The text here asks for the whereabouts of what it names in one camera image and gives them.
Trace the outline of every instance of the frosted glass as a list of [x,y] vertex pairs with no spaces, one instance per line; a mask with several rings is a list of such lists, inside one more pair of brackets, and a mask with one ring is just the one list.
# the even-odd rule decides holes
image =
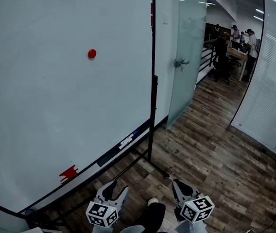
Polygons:
[[169,128],[192,102],[200,67],[206,21],[206,0],[179,0],[179,28],[176,59],[189,64],[175,69]]
[[232,125],[276,148],[276,0],[265,0],[265,40],[246,96]]

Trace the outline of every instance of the man in white shirt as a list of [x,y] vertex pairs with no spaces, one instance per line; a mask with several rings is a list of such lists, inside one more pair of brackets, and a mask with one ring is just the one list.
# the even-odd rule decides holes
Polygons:
[[233,25],[232,29],[234,29],[233,34],[231,35],[231,37],[233,37],[232,41],[240,42],[241,34],[239,29],[236,25]]
[[221,29],[219,27],[219,24],[216,25],[215,27],[215,36],[216,38],[220,36]]
[[240,40],[240,44],[243,46],[243,44],[245,43],[245,38],[244,38],[244,32],[241,32],[241,40]]
[[247,29],[246,33],[249,35],[249,41],[245,50],[248,50],[248,60],[246,63],[247,74],[242,78],[243,81],[249,82],[250,75],[254,69],[254,64],[257,60],[258,53],[256,50],[257,38],[251,29]]

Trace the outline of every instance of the whiteboard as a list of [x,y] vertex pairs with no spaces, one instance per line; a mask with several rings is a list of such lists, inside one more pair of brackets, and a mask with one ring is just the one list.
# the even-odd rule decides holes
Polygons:
[[1,206],[24,209],[149,119],[150,1],[0,0]]

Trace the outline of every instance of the glass door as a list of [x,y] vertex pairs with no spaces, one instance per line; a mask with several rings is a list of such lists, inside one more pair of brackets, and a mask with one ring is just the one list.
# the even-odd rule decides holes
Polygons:
[[179,0],[179,27],[169,128],[191,104],[200,67],[206,21],[206,0]]

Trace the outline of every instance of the leg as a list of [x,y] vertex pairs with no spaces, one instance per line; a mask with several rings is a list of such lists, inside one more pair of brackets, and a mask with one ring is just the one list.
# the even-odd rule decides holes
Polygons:
[[156,233],[164,220],[166,206],[161,203],[150,204],[133,225],[142,225],[144,233]]
[[243,77],[243,74],[244,74],[244,71],[245,71],[245,67],[246,67],[246,61],[244,61],[243,68],[241,70],[241,75],[240,75],[239,82],[241,82],[241,80],[242,80],[242,77]]
[[218,79],[220,77],[220,74],[218,71],[215,72],[215,82],[218,82]]
[[256,58],[254,58],[254,57],[248,55],[248,61],[247,61],[247,64],[246,64],[246,67],[247,67],[247,74],[243,77],[243,80],[244,80],[244,81],[249,82],[249,80],[250,80],[250,75],[251,75],[251,73],[253,72],[255,62],[256,62]]

